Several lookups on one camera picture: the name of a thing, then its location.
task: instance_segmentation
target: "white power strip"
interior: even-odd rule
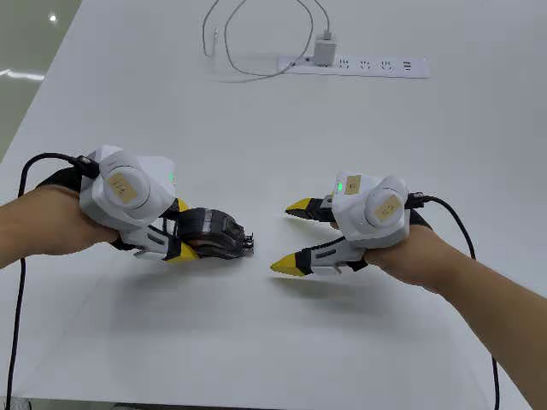
[[[280,56],[278,69],[294,62],[295,56]],[[427,79],[430,77],[426,58],[378,58],[371,56],[336,56],[331,67],[316,66],[311,57],[303,57],[287,73],[320,75],[357,75],[360,77],[400,77]]]

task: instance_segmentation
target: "hand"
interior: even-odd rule
[[[65,255],[115,241],[118,232],[88,218],[78,198],[69,189],[46,185],[1,207],[0,224],[15,241],[17,256]]]
[[[368,250],[364,259],[405,284],[441,293],[441,289],[454,278],[456,268],[469,258],[431,229],[411,225],[410,235],[405,241],[387,249]]]

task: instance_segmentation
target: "white desk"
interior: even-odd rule
[[[291,2],[274,3],[263,4],[263,14],[261,2],[242,10],[232,35],[236,53],[297,51],[305,15]],[[14,196],[22,164],[36,153],[117,144],[175,160],[181,196],[233,214],[255,233],[256,254],[166,266],[104,245],[30,259],[16,395],[315,409],[491,407],[490,359],[440,298],[373,268],[299,280],[268,267],[337,235],[286,218],[285,206],[324,195],[339,169],[395,173],[456,207],[481,260],[547,294],[547,87],[540,75],[547,5],[325,5],[344,52],[428,56],[432,78],[286,75],[225,84],[200,55],[204,2],[82,5],[0,166],[0,199]],[[280,19],[291,28],[274,28]],[[30,185],[55,169],[37,165]],[[423,214],[465,249],[448,214],[434,205]],[[18,273],[13,265],[0,275],[2,369]],[[527,408],[504,375],[502,395],[503,408]]]

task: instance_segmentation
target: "cable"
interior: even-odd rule
[[[247,75],[254,75],[256,77],[260,77],[259,79],[271,79],[273,77],[277,77],[278,75],[281,75],[283,73],[286,73],[287,70],[289,70],[291,67],[293,67],[308,51],[309,44],[311,43],[311,39],[314,36],[314,16],[311,14],[311,11],[309,11],[308,7],[302,2],[302,0],[296,0],[298,4],[300,4],[308,13],[309,16],[309,35],[308,40],[306,41],[306,44],[304,45],[304,50],[300,55],[295,58],[291,63],[289,63],[285,68],[278,71],[277,73],[271,73],[271,74],[260,74],[260,73],[252,73],[249,71],[244,71],[241,68],[237,67],[235,62],[232,59],[232,54],[230,53],[230,47],[228,45],[228,27],[230,26],[230,23],[232,22],[233,16],[243,7],[245,3],[247,3],[247,0],[242,0],[238,7],[233,10],[233,12],[230,14],[230,17],[228,17],[228,20],[226,21],[226,24],[224,25],[224,46],[226,48],[226,56],[228,57],[228,62],[232,66],[234,70],[241,74],[247,74]]]
[[[211,13],[213,13],[213,10],[215,9],[216,5],[219,3],[220,0],[215,0],[205,17],[203,17],[203,23],[202,23],[202,46],[203,46],[203,53],[206,57],[212,57],[212,54],[207,53],[207,46],[205,44],[205,26],[207,25],[207,20],[211,16]]]
[[[436,196],[426,196],[423,195],[421,192],[417,192],[414,194],[409,195],[409,200],[407,202],[406,208],[423,208],[423,204],[426,202],[436,202],[439,205],[442,205],[454,218],[458,226],[460,227],[460,230],[462,231],[463,236],[465,237],[466,242],[468,243],[469,247],[469,254],[471,255],[471,259],[477,260],[475,256],[475,248],[473,246],[473,242],[471,242],[471,237],[469,236],[468,230],[463,225],[462,220],[456,213],[456,211],[449,205],[447,202],[443,201],[440,198],[437,198]],[[494,395],[495,395],[495,402],[494,402],[494,410],[499,410],[499,401],[500,401],[500,395],[499,395],[499,375],[497,373],[497,361],[492,356],[492,373],[494,376]]]
[[[314,0],[314,2],[315,2],[315,4],[317,4],[317,7],[319,7],[321,9],[321,11],[323,12],[323,14],[325,15],[325,18],[326,18],[326,31],[331,32],[331,18],[328,16],[328,13],[326,12],[323,5],[321,3],[319,3],[319,0]]]
[[[89,158],[79,156],[74,158],[73,156],[57,154],[52,152],[46,152],[40,155],[36,155],[31,158],[23,167],[21,171],[21,181],[19,183],[19,191],[17,197],[21,197],[25,194],[26,177],[30,167],[43,159],[53,158],[57,160],[64,160],[77,167],[84,175],[95,178],[98,175],[98,164]],[[14,369],[15,359],[17,357],[17,343],[19,342],[19,324],[21,322],[21,307],[23,304],[23,292],[25,291],[25,279],[26,279],[26,260],[21,259],[21,274],[19,277],[19,290],[17,292],[17,303],[15,304],[15,319],[14,319],[14,335],[11,343],[11,356],[9,358],[9,371],[8,371],[8,386],[6,388],[6,410],[11,409],[11,392],[14,382]]]
[[[205,28],[207,26],[207,21],[209,20],[209,17],[211,16],[211,13],[213,13],[213,10],[216,8],[216,6],[218,5],[220,0],[215,0],[213,2],[213,4],[211,5],[211,7],[209,8],[209,10],[207,11],[207,14],[205,15],[205,17],[203,18],[203,22],[202,22],[202,47],[203,47],[203,53],[207,56],[207,57],[212,57],[213,54],[210,54],[208,51],[207,51],[207,45],[206,45],[206,40],[205,40]],[[282,70],[278,71],[277,73],[271,73],[271,74],[263,74],[263,73],[252,73],[252,72],[249,72],[249,71],[245,71],[241,68],[239,68],[236,63],[234,62],[234,60],[232,59],[232,53],[230,52],[230,46],[228,45],[228,27],[230,26],[230,23],[234,17],[234,15],[239,11],[239,9],[241,9],[241,7],[243,7],[243,5],[245,3],[247,3],[247,0],[242,0],[238,6],[236,7],[235,10],[233,10],[233,12],[230,14],[230,17],[228,17],[228,20],[226,21],[226,24],[224,25],[224,45],[225,45],[225,48],[226,48],[226,56],[228,57],[228,62],[230,63],[230,66],[232,66],[232,68],[234,70],[236,70],[238,73],[241,73],[241,74],[246,74],[246,75],[252,75],[252,76],[256,76],[256,77],[260,77],[259,79],[271,79],[272,77],[277,77],[278,75],[281,75],[283,73],[286,73],[291,67],[294,67],[297,62],[302,58],[304,57],[304,55],[306,54],[306,52],[308,51],[308,48],[309,48],[309,45],[311,44],[311,40],[312,40],[312,37],[314,36],[314,25],[315,25],[315,22],[314,22],[314,17],[313,15],[311,14],[311,11],[309,10],[309,8],[302,2],[302,0],[296,0],[298,4],[300,4],[305,10],[306,12],[308,13],[308,16],[309,16],[309,24],[310,24],[310,29],[309,29],[309,36],[308,36],[308,40],[306,41],[306,44],[304,46],[304,49],[303,49],[303,52],[295,59],[293,60],[291,63],[289,63],[285,68],[283,68]],[[321,11],[323,12],[323,14],[325,15],[325,18],[326,18],[326,30],[325,30],[325,35],[328,35],[330,37],[331,35],[331,19],[327,13],[327,11],[325,10],[325,8],[323,7],[323,5],[319,2],[319,0],[314,0],[315,4],[317,4],[317,6],[321,9]],[[244,81],[238,81],[238,82],[250,82],[250,81],[256,81],[256,80],[259,80],[259,79],[249,79],[249,80],[244,80]]]

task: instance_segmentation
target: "charger plug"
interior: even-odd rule
[[[330,67],[334,64],[336,55],[336,38],[331,32],[325,30],[315,39],[315,49],[312,61],[316,66]]]

